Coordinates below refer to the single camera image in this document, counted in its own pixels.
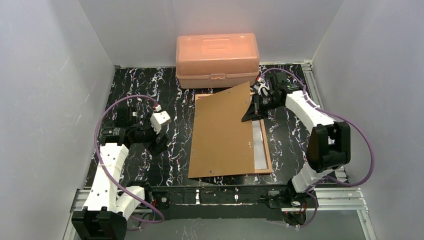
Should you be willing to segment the landscape photo print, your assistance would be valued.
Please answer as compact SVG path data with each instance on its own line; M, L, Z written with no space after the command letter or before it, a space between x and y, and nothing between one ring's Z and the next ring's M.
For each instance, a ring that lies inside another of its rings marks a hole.
M268 168L262 126L263 120L252 121L254 169L256 171L265 170Z

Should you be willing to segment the brown cardboard backing board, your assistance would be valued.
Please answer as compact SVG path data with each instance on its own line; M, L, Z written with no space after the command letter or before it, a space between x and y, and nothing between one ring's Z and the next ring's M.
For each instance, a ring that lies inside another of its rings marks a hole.
M195 101L190 179L255 171L252 123L242 121L250 102L249 82Z

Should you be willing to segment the pink wooden picture frame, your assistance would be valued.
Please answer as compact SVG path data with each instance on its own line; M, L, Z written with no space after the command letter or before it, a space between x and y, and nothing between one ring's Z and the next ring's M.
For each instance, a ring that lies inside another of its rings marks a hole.
M273 172L264 121L242 121L250 103L240 94L196 95L189 178Z

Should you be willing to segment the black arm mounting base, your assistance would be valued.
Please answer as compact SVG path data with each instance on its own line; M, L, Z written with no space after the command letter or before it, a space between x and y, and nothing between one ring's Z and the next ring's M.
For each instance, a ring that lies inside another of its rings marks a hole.
M306 221L307 211L318 206L312 197L300 193L289 198L286 185L152 186L145 200L165 220L179 219L265 219L281 221L293 215Z

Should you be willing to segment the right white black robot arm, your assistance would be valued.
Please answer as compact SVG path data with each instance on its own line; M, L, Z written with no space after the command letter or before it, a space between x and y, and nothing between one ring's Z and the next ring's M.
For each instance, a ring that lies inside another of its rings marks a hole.
M309 132L306 164L288 182L291 193L309 192L318 181L350 162L350 125L326 115L310 99L302 83L291 83L284 72L277 72L269 77L269 86L259 76L252 89L250 106L242 122L262 120L270 110L285 107Z

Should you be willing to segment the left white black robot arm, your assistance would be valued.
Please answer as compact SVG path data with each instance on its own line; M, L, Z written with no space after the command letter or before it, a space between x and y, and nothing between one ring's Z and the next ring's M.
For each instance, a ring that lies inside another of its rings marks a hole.
M100 130L95 177L82 208L73 212L71 223L82 240L123 240L128 221L138 207L152 208L157 199L146 181L134 181L123 189L117 186L131 145L143 144L154 157L167 149L165 127L169 114L155 107L139 117L134 107L119 108L116 118Z

